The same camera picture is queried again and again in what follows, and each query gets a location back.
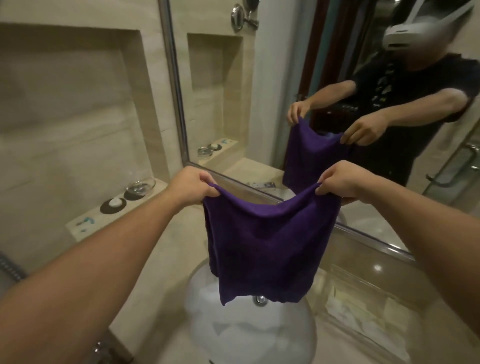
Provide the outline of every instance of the person's left hand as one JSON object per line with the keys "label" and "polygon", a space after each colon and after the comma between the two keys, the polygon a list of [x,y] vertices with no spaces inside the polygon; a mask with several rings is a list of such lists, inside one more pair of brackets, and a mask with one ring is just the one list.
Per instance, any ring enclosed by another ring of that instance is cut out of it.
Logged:
{"label": "person's left hand", "polygon": [[359,146],[370,145],[385,133],[388,124],[389,121],[382,110],[362,116],[345,131],[340,143],[356,143]]}
{"label": "person's left hand", "polygon": [[216,184],[212,175],[195,167],[185,167],[170,182],[167,191],[181,208],[199,204],[205,197],[218,197],[220,192],[208,185]]}

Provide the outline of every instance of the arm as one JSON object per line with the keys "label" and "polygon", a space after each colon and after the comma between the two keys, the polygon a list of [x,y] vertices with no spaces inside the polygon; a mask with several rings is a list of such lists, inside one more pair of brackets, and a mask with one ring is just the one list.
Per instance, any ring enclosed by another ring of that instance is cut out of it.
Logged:
{"label": "arm", "polygon": [[421,126],[461,111],[468,103],[463,91],[446,88],[436,94],[403,105],[365,115],[344,133],[341,143],[367,146],[380,138],[389,126]]}
{"label": "arm", "polygon": [[305,101],[295,102],[290,106],[287,113],[288,122],[291,125],[299,122],[299,116],[304,118],[307,112],[313,109],[322,109],[333,105],[340,100],[355,94],[357,86],[355,82],[347,80],[338,84],[328,85]]}
{"label": "arm", "polygon": [[108,329],[172,217],[218,191],[184,168],[149,202],[68,250],[0,302],[0,363],[78,363]]}
{"label": "arm", "polygon": [[423,265],[445,301],[480,336],[480,220],[355,164],[341,161],[320,177],[332,192],[372,204]]}

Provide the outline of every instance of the hand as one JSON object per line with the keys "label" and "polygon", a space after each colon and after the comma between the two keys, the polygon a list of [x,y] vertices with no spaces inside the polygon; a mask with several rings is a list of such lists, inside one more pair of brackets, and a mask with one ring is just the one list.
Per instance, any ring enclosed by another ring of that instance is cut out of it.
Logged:
{"label": "hand", "polygon": [[357,199],[368,203],[365,192],[378,176],[356,164],[341,160],[327,169],[318,180],[321,185],[315,190],[317,195],[333,193],[342,197],[346,205]]}
{"label": "hand", "polygon": [[340,143],[370,145],[385,133],[388,125],[389,121],[381,110],[362,116],[347,129]]}
{"label": "hand", "polygon": [[204,197],[218,197],[220,192],[208,183],[216,184],[213,177],[205,170],[185,167],[170,182],[167,191],[180,205],[180,208],[199,204]]}
{"label": "hand", "polygon": [[290,105],[287,113],[288,123],[293,126],[299,123],[299,116],[304,118],[307,112],[310,111],[310,104],[305,101],[294,102]]}

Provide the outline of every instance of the mirror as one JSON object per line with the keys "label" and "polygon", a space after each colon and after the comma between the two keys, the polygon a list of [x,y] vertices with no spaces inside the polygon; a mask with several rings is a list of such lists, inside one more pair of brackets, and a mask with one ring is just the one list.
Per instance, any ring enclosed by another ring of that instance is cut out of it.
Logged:
{"label": "mirror", "polygon": [[[214,5],[183,3],[170,5],[191,163],[289,199],[301,115],[316,137],[345,133],[350,161],[480,215],[479,1],[263,0],[257,32],[241,7],[232,31]],[[405,249],[371,206],[338,223]]]}
{"label": "mirror", "polygon": [[245,0],[246,8],[249,12],[254,12],[258,9],[260,0]]}

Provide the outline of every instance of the towel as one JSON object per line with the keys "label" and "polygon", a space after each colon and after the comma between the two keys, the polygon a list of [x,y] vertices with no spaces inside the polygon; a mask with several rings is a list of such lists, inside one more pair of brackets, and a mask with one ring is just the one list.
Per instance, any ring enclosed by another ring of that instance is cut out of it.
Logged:
{"label": "towel", "polygon": [[299,302],[308,292],[335,220],[340,198],[316,196],[314,184],[278,205],[257,205],[219,186],[204,199],[210,269],[222,305],[237,296]]}
{"label": "towel", "polygon": [[332,133],[318,135],[299,118],[290,132],[283,184],[299,194],[316,183],[332,165],[347,159],[350,146],[340,144],[341,137],[342,134]]}

